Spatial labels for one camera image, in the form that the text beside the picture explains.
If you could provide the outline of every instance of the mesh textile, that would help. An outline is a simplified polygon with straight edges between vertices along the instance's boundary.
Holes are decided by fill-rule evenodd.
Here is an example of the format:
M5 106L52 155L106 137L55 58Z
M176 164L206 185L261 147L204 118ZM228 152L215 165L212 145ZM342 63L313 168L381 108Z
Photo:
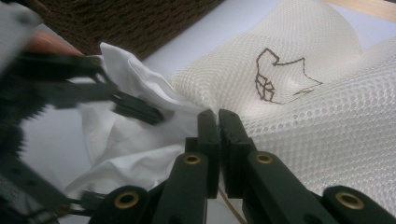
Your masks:
M363 51L324 2L281 1L171 82L198 106L238 113L308 189L349 186L396 215L396 38Z

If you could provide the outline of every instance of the black line drawing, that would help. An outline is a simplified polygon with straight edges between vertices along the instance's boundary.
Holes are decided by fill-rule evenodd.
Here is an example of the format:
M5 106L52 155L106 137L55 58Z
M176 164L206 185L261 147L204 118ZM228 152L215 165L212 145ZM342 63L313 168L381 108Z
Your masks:
M274 97L276 96L276 88L277 88L277 86L274 86L275 84L273 83L273 81L269 80L269 77L266 77L264 74L260 73L260 68L261 68L260 67L260 59L267 52L270 53L274 57L274 59L276 60L274 63L272 63L273 67L286 66L286 65L290 65L290 64L294 64L294 63L298 63L298 62L303 62L303 74L304 74L304 76L306 78L312 80L314 82L314 84L310 85L309 87L302 88L301 90L295 92L293 94L293 96L297 96L297 97L291 99L290 101L282 102L282 101L275 100ZM270 102L270 103L273 103L273 104L277 104L277 105L284 105L284 104L290 103L292 101L295 101L296 99L300 98L301 96L306 95L309 92L313 91L314 87L323 84L322 82L317 81L317 80L313 79L312 77L309 77L305 73L305 58L304 57L301 58L301 59L298 59L296 61L289 62L289 63L280 63L279 61L280 61L279 56L277 56L271 49L268 49L268 48L266 48L257 57L257 60L256 60L257 75L256 75L256 79L255 79L255 84L256 84L257 93L260 95L260 99L261 100L264 100L266 102Z

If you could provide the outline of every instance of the brass grommet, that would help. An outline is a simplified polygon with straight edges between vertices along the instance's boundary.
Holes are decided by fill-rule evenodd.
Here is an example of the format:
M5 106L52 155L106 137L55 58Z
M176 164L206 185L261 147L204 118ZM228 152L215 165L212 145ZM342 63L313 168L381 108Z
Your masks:
M259 154L256 156L256 161L263 164L271 163L274 159L267 154Z
M200 161L201 161L201 158L199 156L196 156L196 155L190 155L190 156L186 156L184 158L184 162L186 162L187 164L190 164L190 165L197 164Z
M127 191L120 194L114 204L119 209L126 209L135 206L137 202L139 202L139 195L136 191Z
M361 199L351 193L347 193L347 192L343 192L343 191L338 192L335 194L335 198L337 199L337 201L340 204L342 204L343 206L348 207L350 209L359 210L364 207L364 203L361 201Z

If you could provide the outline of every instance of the wicker surface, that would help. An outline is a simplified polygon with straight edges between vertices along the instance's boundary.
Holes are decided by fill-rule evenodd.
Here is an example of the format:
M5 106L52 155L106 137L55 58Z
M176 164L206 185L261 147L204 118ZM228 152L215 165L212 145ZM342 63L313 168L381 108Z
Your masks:
M26 2L49 28L84 54L99 54L99 44L107 42L144 59L222 0Z

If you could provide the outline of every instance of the white cloth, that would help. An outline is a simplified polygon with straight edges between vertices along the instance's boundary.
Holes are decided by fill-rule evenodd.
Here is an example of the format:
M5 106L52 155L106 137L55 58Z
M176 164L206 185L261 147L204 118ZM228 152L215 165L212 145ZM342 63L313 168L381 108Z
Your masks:
M363 52L350 25L323 2L281 1L253 29L173 75L172 86L200 107L132 54L102 50L121 89L169 118L152 127L108 112L109 105L84 106L94 166L67 188L71 195L154 187L184 138L196 136L196 114L226 108L241 116L259 150L275 153L308 189L350 186L396 215L395 38Z
M171 78L201 107L232 110L259 150L308 189L358 189L396 215L396 37L363 51L318 0L288 0Z
M159 74L122 49L101 45L109 76L120 90L161 109L165 122L151 126L111 112L112 104L81 107L91 170L66 188L71 197L82 189L109 193L124 185L152 189L169 175L186 137L196 136L196 116L203 109L174 92Z

